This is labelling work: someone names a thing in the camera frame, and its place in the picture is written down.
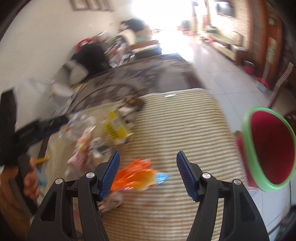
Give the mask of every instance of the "red bucket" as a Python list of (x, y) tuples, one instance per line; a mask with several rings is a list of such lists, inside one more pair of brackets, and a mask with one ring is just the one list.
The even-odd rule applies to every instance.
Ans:
[(296, 167), (295, 143), (295, 134), (282, 116), (265, 107), (253, 108), (237, 137), (249, 186), (275, 191), (286, 185)]

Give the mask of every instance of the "television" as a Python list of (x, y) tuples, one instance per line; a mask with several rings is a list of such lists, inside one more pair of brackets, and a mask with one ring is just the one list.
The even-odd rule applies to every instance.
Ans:
[(231, 1), (218, 0), (216, 3), (216, 11), (218, 15), (234, 18), (234, 7)]

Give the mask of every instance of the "table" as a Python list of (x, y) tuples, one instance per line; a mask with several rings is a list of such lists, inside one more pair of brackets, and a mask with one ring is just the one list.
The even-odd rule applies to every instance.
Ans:
[[(183, 150), (190, 162), (219, 180), (238, 178), (246, 183), (244, 168), (224, 114), (205, 90), (148, 94), (143, 99), (131, 142), (126, 148), (119, 147), (120, 169), (137, 158), (150, 158), (153, 168), (169, 173), (170, 178), (145, 191), (126, 191), (123, 206), (104, 217), (105, 228), (111, 241), (186, 240), (198, 204), (186, 193), (176, 165), (177, 152)], [(97, 118), (96, 135), (102, 134), (102, 113), (115, 105), (84, 111)], [(56, 178), (64, 177), (73, 147), (57, 134), (51, 136), (47, 190)], [(222, 214), (223, 200), (219, 200), (212, 240), (219, 239)]]

